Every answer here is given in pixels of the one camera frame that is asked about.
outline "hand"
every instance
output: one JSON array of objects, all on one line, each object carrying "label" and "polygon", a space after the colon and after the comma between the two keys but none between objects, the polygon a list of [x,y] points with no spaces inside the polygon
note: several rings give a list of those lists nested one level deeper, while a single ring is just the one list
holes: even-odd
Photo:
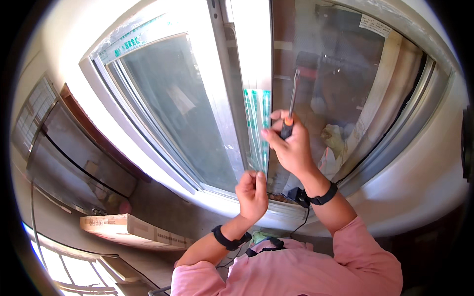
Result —
[{"label": "hand", "polygon": [[254,225],[268,209],[265,174],[246,170],[236,186],[236,194],[240,202],[240,215]]},{"label": "hand", "polygon": [[289,114],[288,110],[276,110],[270,114],[271,119],[278,119],[269,129],[262,130],[262,136],[275,150],[280,164],[290,173],[301,179],[308,172],[317,170],[310,149],[310,136],[299,117],[293,113],[293,132],[286,140],[280,138],[283,119]]}]

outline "pink shirt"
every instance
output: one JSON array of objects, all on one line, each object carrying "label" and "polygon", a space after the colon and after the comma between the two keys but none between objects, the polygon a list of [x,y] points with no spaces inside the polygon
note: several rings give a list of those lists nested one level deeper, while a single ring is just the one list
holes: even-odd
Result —
[{"label": "pink shirt", "polygon": [[[213,264],[181,265],[173,272],[172,295],[400,295],[401,265],[384,251],[361,218],[336,231],[334,258],[313,252],[313,245],[282,239],[287,250],[264,251],[235,259],[227,281]],[[269,241],[252,249],[257,253]]]}]

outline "orange screwdriver handle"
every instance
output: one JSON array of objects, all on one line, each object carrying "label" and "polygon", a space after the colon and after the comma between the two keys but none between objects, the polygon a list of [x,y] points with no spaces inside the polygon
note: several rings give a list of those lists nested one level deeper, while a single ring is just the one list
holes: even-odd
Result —
[{"label": "orange screwdriver handle", "polygon": [[283,120],[283,128],[282,131],[280,132],[280,137],[282,139],[286,139],[289,136],[291,136],[293,132],[293,118],[287,117]]}]

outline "cardboard box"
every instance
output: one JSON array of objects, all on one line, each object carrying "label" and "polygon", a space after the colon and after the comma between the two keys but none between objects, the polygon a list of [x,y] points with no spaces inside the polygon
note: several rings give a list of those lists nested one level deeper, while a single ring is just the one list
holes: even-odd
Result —
[{"label": "cardboard box", "polygon": [[81,217],[81,228],[106,240],[126,246],[159,250],[185,250],[194,242],[130,214]]}]

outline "person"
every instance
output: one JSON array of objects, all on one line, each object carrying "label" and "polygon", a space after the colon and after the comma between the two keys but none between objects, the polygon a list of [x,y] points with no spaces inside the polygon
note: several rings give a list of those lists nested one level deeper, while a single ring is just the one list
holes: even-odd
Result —
[{"label": "person", "polygon": [[[290,137],[282,140],[278,135],[282,118],[286,116],[287,110],[273,112],[270,117],[279,120],[263,130],[262,136],[275,150],[280,164],[299,178],[308,197],[325,196],[332,185],[311,158],[308,131],[298,117],[294,115]],[[220,233],[228,241],[245,237],[246,231],[267,211],[264,174],[246,171],[236,186],[236,195],[240,214],[220,227]],[[229,251],[218,241],[219,236],[211,232],[177,261],[172,295],[390,296],[401,293],[400,263],[379,246],[339,192],[312,208],[333,237],[333,258],[313,252],[309,243],[281,239],[284,247],[275,248],[275,240],[265,240],[234,259],[224,282],[216,265]]]}]

